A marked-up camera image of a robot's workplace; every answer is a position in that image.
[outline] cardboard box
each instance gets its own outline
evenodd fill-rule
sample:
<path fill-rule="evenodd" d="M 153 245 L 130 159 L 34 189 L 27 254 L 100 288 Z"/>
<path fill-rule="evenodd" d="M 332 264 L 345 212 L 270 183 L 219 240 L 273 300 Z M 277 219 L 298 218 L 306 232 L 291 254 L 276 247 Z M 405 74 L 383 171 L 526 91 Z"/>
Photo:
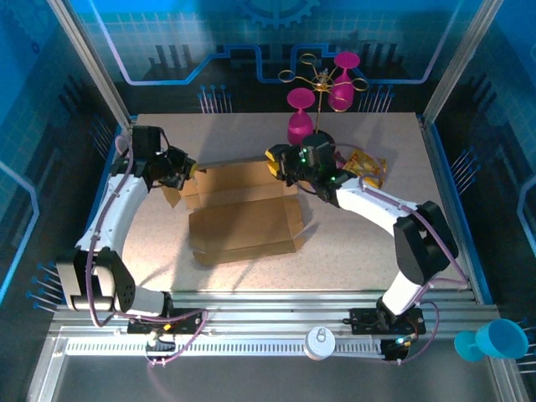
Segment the cardboard box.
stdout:
<path fill-rule="evenodd" d="M 189 242 L 203 265 L 293 253 L 305 243 L 296 187 L 277 181 L 266 162 L 242 162 L 196 172 L 183 191 L 166 189 L 167 201 L 183 199 Z"/>

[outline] black bracket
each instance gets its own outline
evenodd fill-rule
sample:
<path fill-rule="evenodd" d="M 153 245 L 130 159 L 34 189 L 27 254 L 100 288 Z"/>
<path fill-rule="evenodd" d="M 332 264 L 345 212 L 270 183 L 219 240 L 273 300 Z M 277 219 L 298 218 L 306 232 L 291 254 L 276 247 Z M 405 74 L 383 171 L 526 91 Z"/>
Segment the black bracket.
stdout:
<path fill-rule="evenodd" d="M 197 308 L 173 308 L 168 310 L 168 317 L 179 317 L 189 312 L 194 312 L 198 310 Z M 169 328 L 167 324 L 147 322 L 140 320 L 130 320 L 128 323 L 127 333 L 130 334 L 148 334 L 153 330 L 159 331 L 162 335 L 194 335 L 195 332 L 199 329 L 199 326 L 203 322 L 203 313 L 200 312 L 191 317 L 184 318 L 179 322 L 170 322 Z"/>
<path fill-rule="evenodd" d="M 343 323 L 352 326 L 352 335 L 410 335 L 415 332 L 414 326 L 419 335 L 426 333 L 425 320 L 419 308 L 408 310 L 388 329 L 382 328 L 375 308 L 353 308 L 350 318 L 345 318 Z"/>

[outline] enclosure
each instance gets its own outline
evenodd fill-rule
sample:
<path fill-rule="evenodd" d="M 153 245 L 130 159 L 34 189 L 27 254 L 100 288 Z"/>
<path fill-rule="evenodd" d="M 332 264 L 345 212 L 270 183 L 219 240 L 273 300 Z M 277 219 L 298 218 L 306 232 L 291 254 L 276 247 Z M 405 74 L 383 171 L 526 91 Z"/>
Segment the enclosure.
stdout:
<path fill-rule="evenodd" d="M 215 389 L 221 400 L 536 397 L 535 5 L 2 0 L 0 9 L 1 400 L 209 400 Z M 159 126 L 201 167 L 263 157 L 287 142 L 289 92 L 310 88 L 342 52 L 358 55 L 348 73 L 363 86 L 344 113 L 328 92 L 308 114 L 322 110 L 318 125 L 335 142 L 385 160 L 383 191 L 441 206 L 470 280 L 427 293 L 441 321 L 423 305 L 422 338 L 439 329 L 422 358 L 389 368 L 352 355 L 360 338 L 342 320 L 391 285 L 393 238 L 301 190 L 299 250 L 211 267 L 193 257 L 184 202 L 171 208 L 160 188 L 143 200 L 121 247 L 136 284 L 209 311 L 202 336 L 166 368 L 147 367 L 127 320 L 97 329 L 51 296 L 58 255 L 97 215 L 116 137 Z M 461 360 L 454 337 L 498 317 L 526 328 L 527 355 Z M 318 325 L 338 343 L 321 363 L 301 348 Z"/>

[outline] glass panel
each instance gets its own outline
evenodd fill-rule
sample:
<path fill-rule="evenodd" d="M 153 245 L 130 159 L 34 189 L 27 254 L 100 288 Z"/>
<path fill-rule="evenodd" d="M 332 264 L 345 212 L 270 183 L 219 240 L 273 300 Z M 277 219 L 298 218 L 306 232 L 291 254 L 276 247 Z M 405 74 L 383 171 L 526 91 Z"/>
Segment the glass panel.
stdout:
<path fill-rule="evenodd" d="M 71 0 L 129 111 L 201 112 L 201 85 L 232 94 L 234 112 L 288 111 L 281 70 L 314 53 L 361 57 L 370 95 L 351 111 L 421 112 L 477 10 L 476 0 Z M 221 111 L 218 103 L 215 111 Z"/>
<path fill-rule="evenodd" d="M 38 263 L 83 231 L 116 122 L 46 1 L 0 2 L 0 53 L 0 400 L 26 400 L 62 296 Z"/>
<path fill-rule="evenodd" d="M 504 2 L 436 122 L 494 301 L 529 326 L 536 312 L 535 19 L 532 3 Z M 528 335 L 533 343 L 535 332 Z"/>

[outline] gear graphic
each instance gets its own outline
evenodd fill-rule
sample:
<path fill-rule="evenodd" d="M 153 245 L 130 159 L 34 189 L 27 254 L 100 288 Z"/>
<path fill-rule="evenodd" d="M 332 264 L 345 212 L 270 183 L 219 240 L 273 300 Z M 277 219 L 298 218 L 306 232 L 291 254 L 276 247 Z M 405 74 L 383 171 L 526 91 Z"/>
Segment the gear graphic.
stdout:
<path fill-rule="evenodd" d="M 319 6 L 319 0 L 236 0 L 242 13 L 252 23 L 260 23 L 262 28 L 269 26 L 289 28 L 291 23 L 300 23 L 303 17 L 310 17 L 311 10 Z"/>
<path fill-rule="evenodd" d="M 11 12 L 26 34 L 38 42 L 50 24 L 50 7 L 46 0 L 4 0 L 3 11 Z"/>

